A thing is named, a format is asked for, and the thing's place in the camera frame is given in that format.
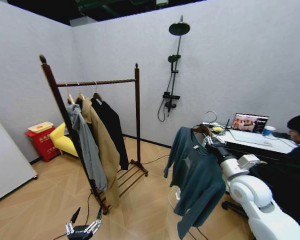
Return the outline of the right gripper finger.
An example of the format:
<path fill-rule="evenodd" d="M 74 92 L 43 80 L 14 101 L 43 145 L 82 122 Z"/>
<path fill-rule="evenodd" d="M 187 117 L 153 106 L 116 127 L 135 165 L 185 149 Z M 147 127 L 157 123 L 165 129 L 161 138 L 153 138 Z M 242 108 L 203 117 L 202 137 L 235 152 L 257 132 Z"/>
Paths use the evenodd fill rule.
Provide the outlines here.
<path fill-rule="evenodd" d="M 210 136 L 210 135 L 207 135 L 207 134 L 203 134 L 203 142 L 202 142 L 202 145 L 207 148 L 208 146 L 212 145 L 214 142 L 213 142 L 213 138 Z"/>
<path fill-rule="evenodd" d="M 227 144 L 227 142 L 222 140 L 218 135 L 212 135 L 211 141 L 213 145 L 225 146 Z"/>

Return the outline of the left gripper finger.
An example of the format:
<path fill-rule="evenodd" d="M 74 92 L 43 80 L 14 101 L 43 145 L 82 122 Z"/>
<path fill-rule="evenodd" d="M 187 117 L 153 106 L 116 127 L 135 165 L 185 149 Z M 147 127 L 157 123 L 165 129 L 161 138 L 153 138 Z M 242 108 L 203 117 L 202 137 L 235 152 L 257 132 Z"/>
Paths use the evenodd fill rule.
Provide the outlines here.
<path fill-rule="evenodd" d="M 74 230 L 74 223 L 76 222 L 78 215 L 80 213 L 81 208 L 79 207 L 76 212 L 72 215 L 71 219 L 69 222 L 65 224 L 65 229 L 66 229 L 66 235 L 71 235 L 75 232 Z"/>
<path fill-rule="evenodd" d="M 102 226 L 102 207 L 99 208 L 96 220 L 93 221 L 83 232 L 86 235 L 94 235 Z"/>

